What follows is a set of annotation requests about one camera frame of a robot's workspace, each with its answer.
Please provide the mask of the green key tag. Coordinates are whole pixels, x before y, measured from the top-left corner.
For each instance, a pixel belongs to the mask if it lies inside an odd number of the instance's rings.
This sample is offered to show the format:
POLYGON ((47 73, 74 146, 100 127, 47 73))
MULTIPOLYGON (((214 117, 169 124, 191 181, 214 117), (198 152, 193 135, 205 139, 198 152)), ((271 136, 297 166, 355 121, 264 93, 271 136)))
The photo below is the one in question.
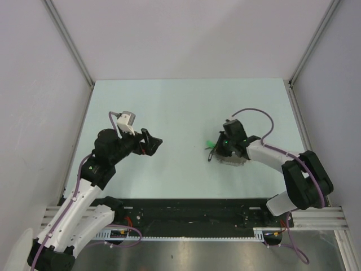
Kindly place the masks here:
POLYGON ((214 149, 216 147, 216 143, 212 142, 212 141, 209 141, 207 140, 206 141, 206 150, 211 150, 211 149, 214 149))

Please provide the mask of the large metal keyring blue handle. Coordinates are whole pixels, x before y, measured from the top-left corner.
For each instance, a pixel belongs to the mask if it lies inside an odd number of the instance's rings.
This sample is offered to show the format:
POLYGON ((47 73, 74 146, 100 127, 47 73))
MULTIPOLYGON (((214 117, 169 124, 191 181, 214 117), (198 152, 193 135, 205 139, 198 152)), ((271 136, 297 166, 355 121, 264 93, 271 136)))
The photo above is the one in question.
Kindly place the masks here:
POLYGON ((248 159, 237 156, 236 152, 232 152, 230 156, 216 154, 215 157, 219 163, 230 165, 233 167, 243 166, 244 164, 249 162, 248 159))

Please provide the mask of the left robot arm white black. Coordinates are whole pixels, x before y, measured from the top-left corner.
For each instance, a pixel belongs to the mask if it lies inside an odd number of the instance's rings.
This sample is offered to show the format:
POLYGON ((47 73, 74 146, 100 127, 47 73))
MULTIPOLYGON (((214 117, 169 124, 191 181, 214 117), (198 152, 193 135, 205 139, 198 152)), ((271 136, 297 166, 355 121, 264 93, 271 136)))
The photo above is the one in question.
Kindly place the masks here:
POLYGON ((81 161, 70 196, 33 239, 27 259, 31 270, 71 270, 96 234, 110 224, 121 224, 125 218, 123 203, 111 196, 103 198, 87 219, 83 216, 115 175, 117 163, 132 153, 152 156, 162 143, 145 128, 135 134, 101 130, 92 153, 81 161))

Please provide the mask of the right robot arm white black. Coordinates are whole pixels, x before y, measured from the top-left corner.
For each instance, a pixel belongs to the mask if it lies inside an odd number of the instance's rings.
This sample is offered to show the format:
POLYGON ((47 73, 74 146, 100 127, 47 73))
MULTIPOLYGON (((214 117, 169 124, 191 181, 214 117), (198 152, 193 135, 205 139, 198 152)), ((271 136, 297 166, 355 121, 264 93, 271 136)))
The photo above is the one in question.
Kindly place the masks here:
POLYGON ((260 212, 266 226, 274 226, 287 212, 324 208, 326 196, 334 189, 315 152, 292 153, 269 145, 264 137, 248 136, 239 120, 227 120, 208 149, 208 161, 216 158, 233 165, 256 161, 283 175, 285 191, 267 200, 267 208, 260 212))

